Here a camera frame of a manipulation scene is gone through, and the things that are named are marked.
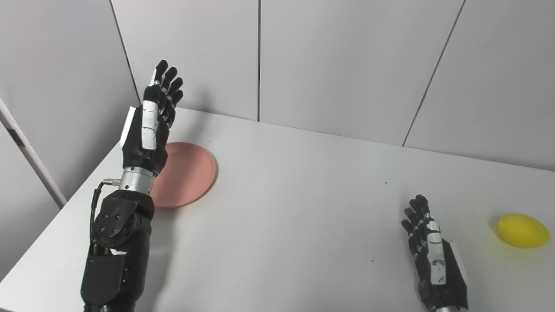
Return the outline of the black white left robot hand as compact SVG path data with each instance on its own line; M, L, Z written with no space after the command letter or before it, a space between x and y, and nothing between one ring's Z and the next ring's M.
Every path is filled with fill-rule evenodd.
M183 97L178 69L162 59L155 67L141 104L126 118L120 140L123 168L143 168L158 176L168 160L165 146Z

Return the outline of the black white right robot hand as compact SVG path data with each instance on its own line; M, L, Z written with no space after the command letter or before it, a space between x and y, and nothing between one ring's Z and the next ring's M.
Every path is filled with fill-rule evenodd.
M418 274L417 291L428 312L467 312L467 283L453 243L442 237L428 199L418 194L401 221Z

